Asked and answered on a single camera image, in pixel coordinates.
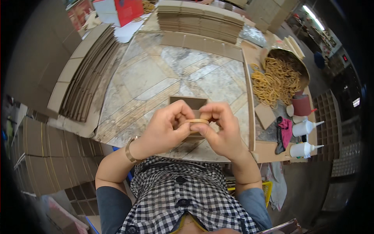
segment white plastic bottle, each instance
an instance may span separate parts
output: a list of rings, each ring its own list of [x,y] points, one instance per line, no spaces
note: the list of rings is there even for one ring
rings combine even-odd
[[[302,121],[307,120],[307,119],[308,119],[308,116],[297,116],[297,115],[292,116],[292,121],[295,124],[301,123]]]
[[[307,135],[313,130],[313,128],[315,128],[316,126],[318,126],[318,125],[320,125],[324,122],[325,121],[315,123],[315,122],[305,121],[305,122],[295,124],[294,126],[292,126],[292,134],[295,137],[299,137],[299,136],[302,136],[302,135]]]
[[[324,145],[311,145],[308,142],[300,143],[300,144],[294,144],[289,149],[289,154],[291,157],[304,157],[307,154],[310,154],[315,149],[321,148]]]

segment hand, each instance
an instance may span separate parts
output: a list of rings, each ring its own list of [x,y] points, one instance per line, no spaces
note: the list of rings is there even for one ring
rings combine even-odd
[[[194,118],[192,109],[183,100],[156,110],[143,135],[130,144],[131,155],[145,159],[171,150],[190,134],[190,123],[184,122]]]
[[[202,1],[198,1],[198,3],[200,4],[204,4],[204,5],[209,5],[213,2],[214,0],[202,0]]]
[[[232,160],[248,151],[240,136],[239,121],[228,103],[208,103],[200,108],[200,118],[214,121],[220,127],[220,131],[216,133],[207,124],[191,126],[192,131],[198,131],[206,138],[216,154]]]

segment black button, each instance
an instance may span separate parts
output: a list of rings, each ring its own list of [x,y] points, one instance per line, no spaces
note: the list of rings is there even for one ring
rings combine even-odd
[[[126,233],[127,234],[138,234],[139,233],[139,228],[134,226],[134,225],[127,226],[126,227]]]
[[[181,199],[177,202],[177,206],[180,207],[187,207],[191,205],[192,200],[191,199]]]
[[[182,185],[182,184],[184,184],[187,180],[186,180],[185,178],[183,178],[182,176],[178,176],[178,177],[176,178],[176,181],[177,181],[177,183],[178,183],[179,185]]]

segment checkered shirt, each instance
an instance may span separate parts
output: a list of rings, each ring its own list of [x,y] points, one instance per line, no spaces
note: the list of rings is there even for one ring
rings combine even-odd
[[[208,231],[258,232],[252,218],[228,193],[219,164],[152,156],[135,166],[131,191],[137,200],[121,234],[170,233],[185,212]]]

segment gray t-shirt sleeve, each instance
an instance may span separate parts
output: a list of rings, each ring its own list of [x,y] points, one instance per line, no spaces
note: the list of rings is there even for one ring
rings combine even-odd
[[[273,227],[269,213],[266,210],[265,196],[262,189],[247,189],[236,196],[236,199],[239,201],[245,211],[247,211],[249,216],[251,216],[260,231]]]
[[[130,198],[116,188],[103,186],[96,190],[102,234],[116,234],[131,210]]]

